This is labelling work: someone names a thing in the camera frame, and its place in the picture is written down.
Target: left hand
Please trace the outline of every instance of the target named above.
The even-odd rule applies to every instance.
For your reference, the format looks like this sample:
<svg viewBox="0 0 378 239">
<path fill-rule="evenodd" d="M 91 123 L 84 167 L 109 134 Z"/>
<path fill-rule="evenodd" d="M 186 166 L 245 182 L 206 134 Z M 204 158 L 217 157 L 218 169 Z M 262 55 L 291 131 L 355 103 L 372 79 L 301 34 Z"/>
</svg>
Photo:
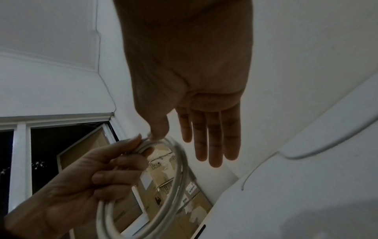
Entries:
<svg viewBox="0 0 378 239">
<path fill-rule="evenodd" d="M 125 198 L 138 183 L 153 151 L 129 154 L 140 143 L 138 135 L 89 151 L 7 215 L 6 228 L 25 239 L 59 238 L 94 219 L 99 200 Z"/>
</svg>

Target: coiled cable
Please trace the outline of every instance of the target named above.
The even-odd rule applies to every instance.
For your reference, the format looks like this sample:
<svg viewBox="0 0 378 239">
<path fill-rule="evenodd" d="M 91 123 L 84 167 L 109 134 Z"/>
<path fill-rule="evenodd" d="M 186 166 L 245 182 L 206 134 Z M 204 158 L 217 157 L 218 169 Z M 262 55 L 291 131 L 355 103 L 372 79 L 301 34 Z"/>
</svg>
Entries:
<svg viewBox="0 0 378 239">
<path fill-rule="evenodd" d="M 173 185 L 169 196 L 161 207 L 155 218 L 146 226 L 146 228 L 137 232 L 131 237 L 122 236 L 114 226 L 113 209 L 115 201 L 100 201 L 97 208 L 96 230 L 99 239 L 156 239 L 169 227 L 174 220 L 177 210 L 181 203 L 181 198 L 185 192 L 185 179 L 189 174 L 188 160 L 184 148 L 172 137 L 159 141 L 150 141 L 144 139 L 141 145 L 134 150 L 134 153 L 141 154 L 143 151 L 157 144 L 164 144 L 176 156 L 176 171 L 173 179 Z"/>
</svg>

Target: white ceiling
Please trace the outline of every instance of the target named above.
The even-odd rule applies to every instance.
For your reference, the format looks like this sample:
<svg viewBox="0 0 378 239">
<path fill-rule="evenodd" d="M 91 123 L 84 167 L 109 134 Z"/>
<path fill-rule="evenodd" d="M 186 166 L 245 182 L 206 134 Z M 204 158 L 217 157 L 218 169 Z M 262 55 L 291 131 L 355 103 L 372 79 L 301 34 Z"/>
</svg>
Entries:
<svg viewBox="0 0 378 239">
<path fill-rule="evenodd" d="M 96 0 L 1 0 L 0 54 L 97 69 Z"/>
</svg>

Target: hand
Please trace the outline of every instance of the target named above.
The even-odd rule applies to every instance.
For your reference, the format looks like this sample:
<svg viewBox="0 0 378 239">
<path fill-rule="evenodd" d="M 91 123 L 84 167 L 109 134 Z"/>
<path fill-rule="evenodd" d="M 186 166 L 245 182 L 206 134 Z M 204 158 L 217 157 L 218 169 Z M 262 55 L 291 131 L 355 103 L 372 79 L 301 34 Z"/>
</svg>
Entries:
<svg viewBox="0 0 378 239">
<path fill-rule="evenodd" d="M 114 0 L 134 104 L 152 140 L 176 109 L 182 137 L 213 167 L 238 157 L 240 98 L 252 56 L 251 0 Z"/>
<path fill-rule="evenodd" d="M 139 135 L 89 151 L 7 215 L 6 228 L 25 239 L 59 238 L 93 220 L 99 199 L 125 198 L 147 168 L 153 149 L 129 154 L 140 143 Z"/>
</svg>

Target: door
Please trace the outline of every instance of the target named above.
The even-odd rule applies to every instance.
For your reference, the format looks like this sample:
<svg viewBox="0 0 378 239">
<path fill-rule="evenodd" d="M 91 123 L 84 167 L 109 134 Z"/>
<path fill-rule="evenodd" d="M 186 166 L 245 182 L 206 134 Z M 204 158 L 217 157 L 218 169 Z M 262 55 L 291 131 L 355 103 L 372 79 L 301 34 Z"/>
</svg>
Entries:
<svg viewBox="0 0 378 239">
<path fill-rule="evenodd" d="M 109 145 L 110 142 L 115 142 L 115 139 L 106 124 L 94 129 L 91 133 L 57 155 L 59 172 L 91 149 Z M 127 198 L 118 200 L 115 204 L 113 217 L 115 226 L 119 232 L 124 231 L 141 215 L 142 210 L 132 193 Z M 86 225 L 72 229 L 70 237 L 71 239 L 96 239 L 95 219 Z"/>
</svg>

